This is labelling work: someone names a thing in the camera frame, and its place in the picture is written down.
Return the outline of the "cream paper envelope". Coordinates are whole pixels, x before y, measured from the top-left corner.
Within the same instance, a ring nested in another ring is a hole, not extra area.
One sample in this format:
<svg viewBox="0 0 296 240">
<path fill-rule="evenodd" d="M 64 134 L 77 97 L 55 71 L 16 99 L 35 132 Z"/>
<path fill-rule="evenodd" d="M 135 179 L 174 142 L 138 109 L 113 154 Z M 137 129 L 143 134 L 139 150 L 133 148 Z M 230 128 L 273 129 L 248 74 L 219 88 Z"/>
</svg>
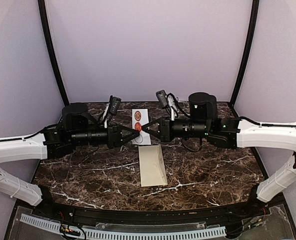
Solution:
<svg viewBox="0 0 296 240">
<path fill-rule="evenodd" d="M 166 186 L 168 181 L 161 146 L 140 146 L 138 150 L 141 187 Z"/>
</svg>

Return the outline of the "white sticker sheet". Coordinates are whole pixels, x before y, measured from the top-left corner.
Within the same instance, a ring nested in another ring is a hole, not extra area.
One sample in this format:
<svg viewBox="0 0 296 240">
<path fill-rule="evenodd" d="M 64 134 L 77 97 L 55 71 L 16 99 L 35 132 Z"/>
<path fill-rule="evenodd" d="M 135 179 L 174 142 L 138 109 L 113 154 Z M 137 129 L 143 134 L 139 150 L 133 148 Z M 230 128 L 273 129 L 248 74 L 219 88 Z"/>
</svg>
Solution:
<svg viewBox="0 0 296 240">
<path fill-rule="evenodd" d="M 149 123 L 148 109 L 132 109 L 132 127 L 139 131 L 139 136 L 132 140 L 133 145 L 151 145 L 151 138 L 143 131 L 143 126 Z"/>
</svg>

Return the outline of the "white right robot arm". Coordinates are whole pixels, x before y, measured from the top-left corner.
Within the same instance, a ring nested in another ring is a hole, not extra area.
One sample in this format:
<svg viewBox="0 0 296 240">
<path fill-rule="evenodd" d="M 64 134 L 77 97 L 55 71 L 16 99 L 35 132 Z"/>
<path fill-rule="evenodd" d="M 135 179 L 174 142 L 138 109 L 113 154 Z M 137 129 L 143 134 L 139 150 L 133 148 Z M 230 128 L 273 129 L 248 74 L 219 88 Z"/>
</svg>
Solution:
<svg viewBox="0 0 296 240">
<path fill-rule="evenodd" d="M 262 203 L 268 203 L 296 182 L 296 122 L 256 122 L 244 116 L 219 118 L 216 97 L 205 92 L 189 95 L 189 112 L 184 118 L 178 118 L 176 111 L 182 108 L 174 95 L 161 90 L 156 96 L 161 108 L 171 114 L 143 125 L 142 130 L 161 142 L 199 138 L 224 149 L 259 147 L 293 151 L 279 170 L 253 188 L 249 201 L 243 205 L 246 216 L 255 216 L 262 209 Z"/>
</svg>

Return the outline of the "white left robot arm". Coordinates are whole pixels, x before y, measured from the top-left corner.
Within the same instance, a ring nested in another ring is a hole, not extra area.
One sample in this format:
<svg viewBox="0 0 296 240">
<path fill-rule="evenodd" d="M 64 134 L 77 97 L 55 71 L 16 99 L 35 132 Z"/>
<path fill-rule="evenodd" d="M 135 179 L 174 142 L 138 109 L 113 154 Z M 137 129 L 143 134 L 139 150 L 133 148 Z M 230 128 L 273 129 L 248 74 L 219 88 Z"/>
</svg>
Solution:
<svg viewBox="0 0 296 240">
<path fill-rule="evenodd" d="M 31 134 L 0 138 L 0 164 L 21 160 L 62 158 L 78 146 L 107 145 L 118 148 L 139 136 L 139 131 L 119 124 L 104 126 L 89 112 L 84 103 L 73 103 L 62 109 L 59 123 Z M 0 192 L 22 200 L 48 218 L 58 214 L 47 187 L 28 183 L 0 167 Z"/>
</svg>

